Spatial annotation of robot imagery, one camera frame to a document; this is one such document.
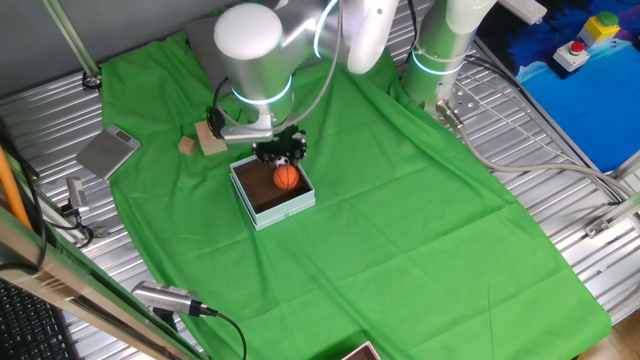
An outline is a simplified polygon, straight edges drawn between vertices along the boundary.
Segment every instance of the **metal pipe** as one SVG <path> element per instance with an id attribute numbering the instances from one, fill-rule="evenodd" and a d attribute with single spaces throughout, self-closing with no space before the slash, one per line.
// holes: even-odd
<path id="1" fill-rule="evenodd" d="M 98 86 L 102 82 L 101 71 L 93 58 L 89 54 L 86 46 L 82 43 L 80 36 L 73 27 L 71 20 L 67 16 L 67 13 L 60 5 L 59 0 L 42 0 L 44 5 L 49 10 L 49 14 L 60 28 L 60 32 L 64 35 L 65 39 L 71 46 L 71 50 L 76 54 L 76 57 L 80 61 L 80 64 L 87 73 L 87 79 L 85 85 Z"/>

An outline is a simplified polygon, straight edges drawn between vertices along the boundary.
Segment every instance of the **keyboard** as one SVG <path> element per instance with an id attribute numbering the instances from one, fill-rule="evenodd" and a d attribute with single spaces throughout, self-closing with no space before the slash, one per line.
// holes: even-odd
<path id="1" fill-rule="evenodd" d="M 60 310 L 0 279 L 0 359 L 74 360 Z"/>

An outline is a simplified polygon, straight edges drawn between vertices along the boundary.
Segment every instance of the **red button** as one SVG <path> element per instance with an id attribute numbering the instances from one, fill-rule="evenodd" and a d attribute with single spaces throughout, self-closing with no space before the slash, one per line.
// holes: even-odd
<path id="1" fill-rule="evenodd" d="M 571 44 L 571 52 L 579 53 L 584 51 L 584 44 L 579 41 L 574 41 Z"/>

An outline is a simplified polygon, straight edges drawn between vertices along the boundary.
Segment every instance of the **glowing cyan ring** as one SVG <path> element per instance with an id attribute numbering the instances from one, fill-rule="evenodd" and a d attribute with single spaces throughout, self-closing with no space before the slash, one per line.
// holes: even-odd
<path id="1" fill-rule="evenodd" d="M 264 100 L 251 100 L 251 99 L 247 99 L 246 97 L 238 94 L 238 92 L 236 91 L 236 89 L 231 89 L 231 91 L 233 91 L 233 94 L 240 99 L 240 101 L 250 104 L 250 105 L 268 105 L 271 104 L 274 101 L 277 101 L 278 99 L 280 99 L 281 97 L 284 96 L 284 94 L 287 93 L 287 91 L 289 91 L 289 88 L 291 87 L 291 82 L 293 81 L 293 77 L 289 76 L 289 82 L 287 83 L 287 86 L 284 87 L 284 90 L 282 90 L 278 95 L 271 97 L 269 99 L 264 99 Z"/>
<path id="2" fill-rule="evenodd" d="M 316 27 L 316 33 L 313 34 L 313 51 L 316 53 L 318 59 L 322 59 L 320 57 L 320 51 L 318 49 L 320 43 L 320 33 L 322 32 L 322 28 L 324 27 L 324 22 L 327 21 L 327 17 L 331 12 L 331 9 L 338 3 L 338 0 L 331 0 L 329 5 L 322 11 L 322 15 L 320 15 L 320 20 L 318 20 L 318 25 Z"/>
<path id="3" fill-rule="evenodd" d="M 411 52 L 413 54 L 413 61 L 416 62 L 416 64 L 418 65 L 418 67 L 420 67 L 420 69 L 428 72 L 428 73 L 432 73 L 435 75 L 449 75 L 449 74 L 453 74 L 454 72 L 457 72 L 458 70 L 460 70 L 460 68 L 462 67 L 462 64 L 460 64 L 460 66 L 458 66 L 457 68 L 453 69 L 453 70 L 449 70 L 449 71 L 436 71 L 436 70 L 431 70 L 428 67 L 420 64 L 420 61 L 418 61 L 418 58 L 416 57 L 416 52 L 412 51 Z"/>

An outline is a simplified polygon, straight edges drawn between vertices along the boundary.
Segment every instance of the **yellow block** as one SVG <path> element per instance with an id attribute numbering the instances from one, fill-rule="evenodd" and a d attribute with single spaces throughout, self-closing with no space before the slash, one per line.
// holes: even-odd
<path id="1" fill-rule="evenodd" d="M 593 36 L 595 41 L 600 41 L 606 38 L 613 37 L 620 30 L 620 26 L 604 26 L 600 21 L 598 21 L 597 16 L 592 16 L 587 20 L 587 23 L 584 24 L 585 30 Z"/>

